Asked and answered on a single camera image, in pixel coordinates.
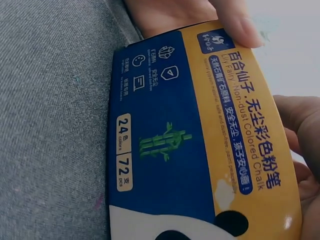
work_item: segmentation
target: white panda face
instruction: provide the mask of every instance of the white panda face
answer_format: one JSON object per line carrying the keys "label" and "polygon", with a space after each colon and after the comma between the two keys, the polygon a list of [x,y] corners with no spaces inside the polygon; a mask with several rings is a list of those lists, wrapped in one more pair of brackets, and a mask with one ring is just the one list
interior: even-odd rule
{"label": "white panda face", "polygon": [[111,239],[235,240],[248,229],[242,214],[226,211],[216,219],[213,225],[192,217],[151,215],[110,206]]}

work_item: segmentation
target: white icon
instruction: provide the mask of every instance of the white icon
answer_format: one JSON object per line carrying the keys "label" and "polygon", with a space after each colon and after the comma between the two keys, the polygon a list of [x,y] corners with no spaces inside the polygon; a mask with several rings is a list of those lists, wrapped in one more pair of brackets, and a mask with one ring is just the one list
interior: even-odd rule
{"label": "white icon", "polygon": [[142,89],[145,87],[145,76],[135,76],[133,78],[133,91],[135,92],[138,89]]}
{"label": "white icon", "polygon": [[146,60],[144,55],[138,55],[132,60],[132,65],[134,67],[140,67],[144,60]]}
{"label": "white icon", "polygon": [[179,69],[178,69],[178,67],[177,66],[171,66],[171,67],[165,68],[161,73],[161,77],[164,80],[176,79],[177,77],[179,77]]}
{"label": "white icon", "polygon": [[213,36],[212,37],[212,42],[214,44],[224,44],[225,39],[222,36]]}
{"label": "white icon", "polygon": [[174,48],[172,46],[164,46],[159,50],[159,58],[161,59],[168,59],[170,58],[171,54],[174,52]]}

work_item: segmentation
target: green bamboo illustration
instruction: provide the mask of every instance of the green bamboo illustration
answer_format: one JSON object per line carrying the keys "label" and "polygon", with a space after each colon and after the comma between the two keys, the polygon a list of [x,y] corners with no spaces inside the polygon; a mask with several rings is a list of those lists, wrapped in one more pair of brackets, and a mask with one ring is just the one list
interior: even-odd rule
{"label": "green bamboo illustration", "polygon": [[166,131],[163,135],[140,139],[140,157],[152,156],[155,158],[157,154],[162,154],[164,161],[168,161],[170,159],[169,153],[178,149],[183,141],[189,139],[192,139],[192,134],[186,134],[185,130],[175,131],[172,123],[167,122]]}

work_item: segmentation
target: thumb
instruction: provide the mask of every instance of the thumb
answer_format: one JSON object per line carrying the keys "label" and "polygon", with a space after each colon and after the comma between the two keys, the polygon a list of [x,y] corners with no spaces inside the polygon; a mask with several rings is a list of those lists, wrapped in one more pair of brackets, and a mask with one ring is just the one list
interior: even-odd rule
{"label": "thumb", "polygon": [[304,160],[320,182],[320,98],[274,96],[283,126],[297,135]]}
{"label": "thumb", "polygon": [[258,48],[264,43],[251,20],[245,0],[209,0],[216,9],[225,31],[247,48]]}

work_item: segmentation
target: gray pants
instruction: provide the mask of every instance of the gray pants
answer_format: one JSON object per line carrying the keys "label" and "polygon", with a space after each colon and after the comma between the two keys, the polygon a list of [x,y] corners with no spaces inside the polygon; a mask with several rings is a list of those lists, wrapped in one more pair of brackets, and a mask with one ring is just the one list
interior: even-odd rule
{"label": "gray pants", "polygon": [[139,40],[121,0],[0,0],[0,239],[106,240],[112,57]]}

